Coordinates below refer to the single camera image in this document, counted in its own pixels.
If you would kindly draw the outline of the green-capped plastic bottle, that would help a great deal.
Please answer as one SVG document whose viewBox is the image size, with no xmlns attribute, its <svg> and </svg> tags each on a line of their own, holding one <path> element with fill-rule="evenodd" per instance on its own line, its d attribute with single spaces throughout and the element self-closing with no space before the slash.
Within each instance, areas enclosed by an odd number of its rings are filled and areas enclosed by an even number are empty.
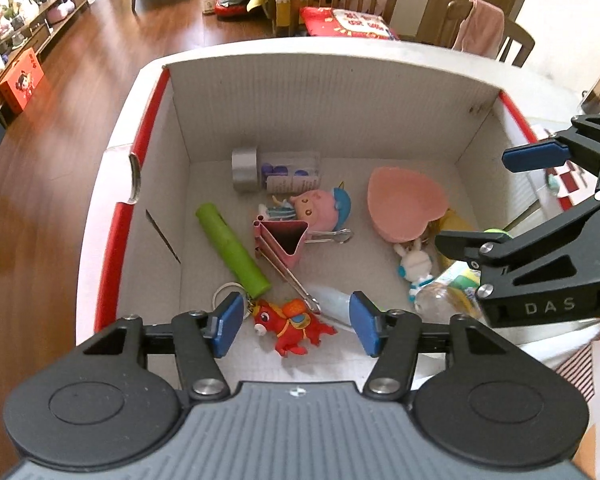
<svg viewBox="0 0 600 480">
<path fill-rule="evenodd" d="M 426 323 L 446 324 L 453 315 L 469 315 L 481 320 L 476 291 L 480 272 L 457 261 L 422 288 L 415 296 L 415 312 Z"/>
</svg>

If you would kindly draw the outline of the white rabbit figure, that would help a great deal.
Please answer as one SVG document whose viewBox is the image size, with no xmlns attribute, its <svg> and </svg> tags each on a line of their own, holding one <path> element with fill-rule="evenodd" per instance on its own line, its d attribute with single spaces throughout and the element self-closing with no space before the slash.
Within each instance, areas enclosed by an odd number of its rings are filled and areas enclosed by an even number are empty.
<svg viewBox="0 0 600 480">
<path fill-rule="evenodd" d="M 408 300 L 415 301 L 417 294 L 434 281 L 432 260 L 422 249 L 422 241 L 416 238 L 410 247 L 393 245 L 394 252 L 400 257 L 398 273 L 408 283 Z"/>
</svg>

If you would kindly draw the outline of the red horse keychain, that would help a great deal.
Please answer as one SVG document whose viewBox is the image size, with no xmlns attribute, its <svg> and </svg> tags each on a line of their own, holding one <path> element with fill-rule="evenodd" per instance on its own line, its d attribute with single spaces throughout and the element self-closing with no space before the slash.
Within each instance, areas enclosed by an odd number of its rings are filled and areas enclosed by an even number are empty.
<svg viewBox="0 0 600 480">
<path fill-rule="evenodd" d="M 242 298 L 246 315 L 252 319 L 254 333 L 258 337 L 272 334 L 275 336 L 275 351 L 284 358 L 288 354 L 305 356 L 308 349 L 303 341 L 309 341 L 315 347 L 321 344 L 321 336 L 334 336 L 338 330 L 334 326 L 320 320 L 300 299 L 287 301 L 278 306 L 265 299 L 251 299 L 246 290 L 237 282 L 229 282 L 220 286 L 212 296 L 212 306 L 219 307 L 219 296 L 222 292 L 237 292 Z"/>
</svg>

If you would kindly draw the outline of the pink heart-shaped dish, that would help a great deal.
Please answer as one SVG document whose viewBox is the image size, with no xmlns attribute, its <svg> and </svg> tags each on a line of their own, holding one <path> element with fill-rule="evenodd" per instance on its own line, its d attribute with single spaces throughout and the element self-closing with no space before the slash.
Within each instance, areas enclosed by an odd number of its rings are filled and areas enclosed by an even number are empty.
<svg viewBox="0 0 600 480">
<path fill-rule="evenodd" d="M 418 171 L 387 166 L 370 174 L 366 204 L 375 231 L 391 244 L 421 237 L 449 208 L 437 181 Z"/>
</svg>

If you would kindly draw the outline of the green cylinder tube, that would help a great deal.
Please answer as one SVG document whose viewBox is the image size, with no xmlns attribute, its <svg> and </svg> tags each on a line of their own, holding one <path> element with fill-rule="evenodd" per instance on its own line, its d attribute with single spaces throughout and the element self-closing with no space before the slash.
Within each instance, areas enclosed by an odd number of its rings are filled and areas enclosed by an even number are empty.
<svg viewBox="0 0 600 480">
<path fill-rule="evenodd" d="M 268 292 L 271 282 L 224 220 L 218 207 L 204 203 L 197 208 L 195 216 L 209 242 L 246 293 L 252 298 L 259 298 Z"/>
</svg>

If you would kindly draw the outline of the pink binder clip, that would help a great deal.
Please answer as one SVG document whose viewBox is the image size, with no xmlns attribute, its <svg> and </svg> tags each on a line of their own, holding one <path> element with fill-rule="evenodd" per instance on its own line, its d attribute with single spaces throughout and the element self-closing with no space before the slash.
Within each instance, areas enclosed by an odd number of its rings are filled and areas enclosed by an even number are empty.
<svg viewBox="0 0 600 480">
<path fill-rule="evenodd" d="M 313 313 L 320 314 L 320 303 L 296 278 L 292 269 L 300 261 L 306 244 L 347 243 L 350 229 L 311 231 L 303 220 L 265 220 L 257 216 L 252 222 L 256 253 L 272 266 L 280 277 L 300 296 Z"/>
</svg>

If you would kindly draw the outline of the pink doll figure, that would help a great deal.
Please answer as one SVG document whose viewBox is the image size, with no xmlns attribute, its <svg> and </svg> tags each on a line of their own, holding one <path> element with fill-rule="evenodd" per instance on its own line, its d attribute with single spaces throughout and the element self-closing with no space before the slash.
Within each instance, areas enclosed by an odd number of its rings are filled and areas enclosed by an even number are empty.
<svg viewBox="0 0 600 480">
<path fill-rule="evenodd" d="M 259 216 L 268 221 L 300 220 L 311 231 L 332 232 L 344 227 L 351 213 L 349 193 L 337 186 L 330 191 L 309 190 L 284 200 L 271 198 L 271 205 L 260 204 Z"/>
</svg>

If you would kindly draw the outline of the pink towel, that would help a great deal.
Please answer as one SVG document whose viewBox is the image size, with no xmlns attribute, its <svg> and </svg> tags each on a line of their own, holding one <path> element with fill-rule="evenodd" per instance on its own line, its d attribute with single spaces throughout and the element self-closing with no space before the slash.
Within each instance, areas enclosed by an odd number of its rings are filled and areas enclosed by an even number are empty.
<svg viewBox="0 0 600 480">
<path fill-rule="evenodd" d="M 486 0 L 469 0 L 468 17 L 460 22 L 454 51 L 496 58 L 504 37 L 505 14 Z"/>
</svg>

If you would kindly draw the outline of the chair with pink towel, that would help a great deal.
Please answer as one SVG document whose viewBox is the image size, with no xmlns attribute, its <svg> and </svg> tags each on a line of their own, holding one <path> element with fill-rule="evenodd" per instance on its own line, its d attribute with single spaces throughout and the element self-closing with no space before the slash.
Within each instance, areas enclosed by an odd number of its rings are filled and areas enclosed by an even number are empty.
<svg viewBox="0 0 600 480">
<path fill-rule="evenodd" d="M 535 40 L 486 0 L 453 0 L 446 6 L 434 45 L 522 67 Z"/>
</svg>

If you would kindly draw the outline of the red white cardboard box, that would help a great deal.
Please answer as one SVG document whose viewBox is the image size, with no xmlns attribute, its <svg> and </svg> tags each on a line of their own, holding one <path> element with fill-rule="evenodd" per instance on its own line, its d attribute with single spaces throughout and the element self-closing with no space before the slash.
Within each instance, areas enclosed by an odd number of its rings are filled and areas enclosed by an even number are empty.
<svg viewBox="0 0 600 480">
<path fill-rule="evenodd" d="M 544 92 L 520 68 L 381 40 L 269 39 L 148 63 L 88 207 L 76 340 L 231 292 L 276 304 L 309 293 L 336 335 L 281 356 L 242 321 L 226 379 L 362 384 L 373 360 L 347 324 L 350 293 L 406 308 L 395 244 L 441 219 L 504 228 L 534 203 L 500 155 Z"/>
</svg>

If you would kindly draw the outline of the red printed cushion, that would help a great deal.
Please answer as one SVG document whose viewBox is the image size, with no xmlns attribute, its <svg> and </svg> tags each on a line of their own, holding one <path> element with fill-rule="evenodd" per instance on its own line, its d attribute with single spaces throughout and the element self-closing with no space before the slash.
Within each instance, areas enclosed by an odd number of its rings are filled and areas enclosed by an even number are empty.
<svg viewBox="0 0 600 480">
<path fill-rule="evenodd" d="M 300 10 L 300 18 L 312 37 L 399 39 L 385 20 L 374 14 L 305 6 Z"/>
</svg>

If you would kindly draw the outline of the orange gift box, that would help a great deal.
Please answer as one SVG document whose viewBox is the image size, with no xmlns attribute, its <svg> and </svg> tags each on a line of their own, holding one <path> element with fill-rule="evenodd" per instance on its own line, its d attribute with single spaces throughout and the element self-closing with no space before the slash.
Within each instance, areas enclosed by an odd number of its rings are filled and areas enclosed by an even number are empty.
<svg viewBox="0 0 600 480">
<path fill-rule="evenodd" d="M 0 83 L 0 93 L 10 110 L 20 114 L 44 78 L 41 63 L 32 48 L 21 52 Z"/>
</svg>

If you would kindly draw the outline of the wooden tv console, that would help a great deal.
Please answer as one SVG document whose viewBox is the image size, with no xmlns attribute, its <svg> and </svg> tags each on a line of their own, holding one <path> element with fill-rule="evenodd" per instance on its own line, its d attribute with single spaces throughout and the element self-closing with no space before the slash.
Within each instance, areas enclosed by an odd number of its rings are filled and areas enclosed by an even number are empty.
<svg viewBox="0 0 600 480">
<path fill-rule="evenodd" d="M 0 42 L 0 55 L 5 60 L 5 68 L 0 73 L 0 118 L 4 122 L 6 112 L 14 109 L 5 100 L 1 85 L 6 75 L 23 57 L 24 52 L 31 49 L 40 60 L 43 52 L 72 24 L 76 17 L 90 6 L 88 0 L 46 0 L 39 6 L 34 5 L 38 14 L 25 21 L 12 36 Z"/>
</svg>

